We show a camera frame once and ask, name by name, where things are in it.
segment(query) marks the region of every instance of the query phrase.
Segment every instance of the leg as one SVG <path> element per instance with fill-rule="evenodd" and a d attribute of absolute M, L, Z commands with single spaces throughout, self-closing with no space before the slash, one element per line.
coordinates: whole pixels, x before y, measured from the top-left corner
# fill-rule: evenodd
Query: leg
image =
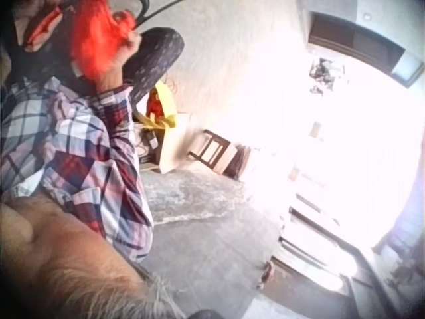
<path fill-rule="evenodd" d="M 181 35 L 170 28 L 153 28 L 142 33 L 139 51 L 123 67 L 124 80 L 131 80 L 133 108 L 155 86 L 179 58 L 185 43 Z"/>

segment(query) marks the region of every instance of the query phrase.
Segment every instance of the black object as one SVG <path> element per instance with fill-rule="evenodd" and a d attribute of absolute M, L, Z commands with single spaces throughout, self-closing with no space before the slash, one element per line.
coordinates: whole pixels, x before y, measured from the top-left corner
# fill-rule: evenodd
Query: black object
<path fill-rule="evenodd" d="M 201 310 L 194 313 L 187 319 L 224 319 L 224 317 L 214 310 Z"/>
<path fill-rule="evenodd" d="M 149 0 L 140 0 L 141 2 L 141 13 L 139 14 L 139 16 L 136 19 L 136 27 L 140 26 L 142 23 L 146 22 L 147 20 L 153 18 L 154 16 L 156 16 L 157 14 L 167 10 L 168 8 L 171 8 L 172 6 L 183 2 L 184 0 L 175 0 L 171 3 L 169 3 L 168 5 L 164 5 L 162 8 L 156 10 L 155 12 L 151 13 L 148 16 L 145 16 L 145 14 L 147 13 L 147 10 L 149 9 L 149 6 L 151 5 Z"/>

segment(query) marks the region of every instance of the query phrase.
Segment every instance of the hand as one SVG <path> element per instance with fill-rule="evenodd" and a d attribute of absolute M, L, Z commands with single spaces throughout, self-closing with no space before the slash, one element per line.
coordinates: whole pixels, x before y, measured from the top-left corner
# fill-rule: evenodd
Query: hand
<path fill-rule="evenodd" d="M 123 45 L 118 49 L 117 54 L 111 62 L 110 68 L 120 68 L 131 58 L 137 50 L 139 50 L 141 43 L 141 35 L 136 31 L 129 33 L 128 38 Z"/>
<path fill-rule="evenodd" d="M 112 59 L 108 70 L 97 79 L 96 90 L 98 93 L 112 90 L 122 85 L 122 67 L 139 50 L 140 43 L 141 35 L 135 31 L 130 32 L 125 43 L 118 49 Z"/>

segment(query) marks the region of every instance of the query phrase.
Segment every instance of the gray floor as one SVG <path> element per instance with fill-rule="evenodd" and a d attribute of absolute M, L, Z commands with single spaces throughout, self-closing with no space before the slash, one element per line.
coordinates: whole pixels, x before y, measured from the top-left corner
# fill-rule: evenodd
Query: gray floor
<path fill-rule="evenodd" d="M 241 318 L 278 238 L 274 216 L 253 209 L 241 184 L 223 176 L 146 172 L 142 179 L 159 223 L 144 267 L 169 281 L 184 312 L 212 308 Z"/>

